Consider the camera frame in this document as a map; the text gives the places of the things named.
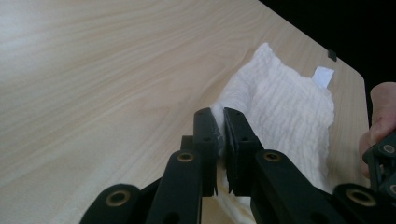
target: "light wood surface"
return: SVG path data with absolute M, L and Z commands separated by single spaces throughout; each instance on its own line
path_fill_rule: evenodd
M 160 177 L 264 42 L 302 76 L 335 70 L 330 180 L 366 184 L 363 79 L 260 2 L 0 1 L 0 222 L 79 223 L 103 189 Z M 213 199 L 203 217 L 230 223 Z

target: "metal screw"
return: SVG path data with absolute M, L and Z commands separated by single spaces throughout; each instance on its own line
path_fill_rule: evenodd
M 346 196 L 353 201 L 354 203 L 358 203 L 365 207 L 373 207 L 376 206 L 375 198 L 363 190 L 360 189 L 347 189 Z
M 395 148 L 391 145 L 384 145 L 384 150 L 388 153 L 394 153 L 395 152 Z
M 194 156 L 191 153 L 183 152 L 177 156 L 177 160 L 182 162 L 189 162 L 194 160 Z
M 280 161 L 280 156 L 274 152 L 265 152 L 264 158 L 268 161 Z
M 107 196 L 106 204 L 109 207 L 118 207 L 127 203 L 130 198 L 131 198 L 131 193 L 128 190 L 119 189 Z

